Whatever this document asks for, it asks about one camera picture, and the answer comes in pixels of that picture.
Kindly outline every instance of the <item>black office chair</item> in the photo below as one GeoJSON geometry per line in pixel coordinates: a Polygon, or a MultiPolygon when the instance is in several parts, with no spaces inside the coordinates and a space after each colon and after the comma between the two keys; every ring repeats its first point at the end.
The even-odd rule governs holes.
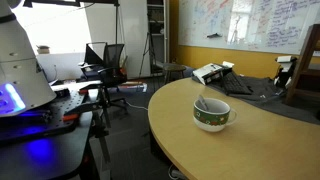
{"type": "Polygon", "coordinates": [[[85,81],[100,80],[98,71],[106,67],[105,49],[108,47],[107,42],[93,42],[86,44],[86,53],[84,62],[78,63],[82,71],[81,79],[85,81]],[[103,55],[100,57],[90,46],[97,45],[103,47],[103,55]]]}
{"type": "Polygon", "coordinates": [[[127,82],[127,75],[123,73],[120,67],[120,57],[124,44],[107,45],[104,51],[105,68],[98,71],[102,86],[104,88],[105,98],[108,101],[108,106],[117,106],[123,108],[127,113],[127,108],[124,105],[116,104],[115,102],[122,101],[126,104],[125,98],[110,99],[108,88],[118,87],[127,82]]]}

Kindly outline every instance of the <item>green patterned bowl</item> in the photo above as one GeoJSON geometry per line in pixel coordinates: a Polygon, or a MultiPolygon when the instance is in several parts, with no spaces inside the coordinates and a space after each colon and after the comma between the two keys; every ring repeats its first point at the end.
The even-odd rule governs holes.
{"type": "Polygon", "coordinates": [[[217,132],[235,122],[237,113],[227,103],[212,98],[204,98],[204,101],[209,108],[208,111],[204,110],[199,100],[196,100],[193,105],[193,120],[199,128],[217,132]],[[229,118],[230,112],[234,113],[233,118],[229,118]]]}

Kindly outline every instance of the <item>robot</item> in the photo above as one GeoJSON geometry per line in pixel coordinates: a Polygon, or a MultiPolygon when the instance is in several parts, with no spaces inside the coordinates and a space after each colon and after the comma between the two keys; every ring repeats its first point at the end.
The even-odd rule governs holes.
{"type": "Polygon", "coordinates": [[[0,0],[0,118],[16,116],[56,97],[27,33],[11,12],[20,1],[0,0]]]}

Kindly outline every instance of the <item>black table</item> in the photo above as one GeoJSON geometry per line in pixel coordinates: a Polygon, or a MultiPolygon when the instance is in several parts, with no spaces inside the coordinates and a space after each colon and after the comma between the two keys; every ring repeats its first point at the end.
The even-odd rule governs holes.
{"type": "MultiPolygon", "coordinates": [[[[95,100],[97,91],[90,91],[95,100]]],[[[99,179],[88,142],[92,112],[83,113],[69,133],[0,147],[0,179],[99,179]]]]}

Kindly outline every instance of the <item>curved desk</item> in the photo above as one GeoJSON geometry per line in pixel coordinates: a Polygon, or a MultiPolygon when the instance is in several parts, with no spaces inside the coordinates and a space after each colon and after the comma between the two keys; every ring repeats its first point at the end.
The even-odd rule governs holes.
{"type": "Polygon", "coordinates": [[[273,114],[190,78],[159,89],[149,103],[152,133],[189,179],[319,179],[320,126],[273,114]],[[201,94],[227,102],[238,121],[218,133],[192,119],[201,94]]]}

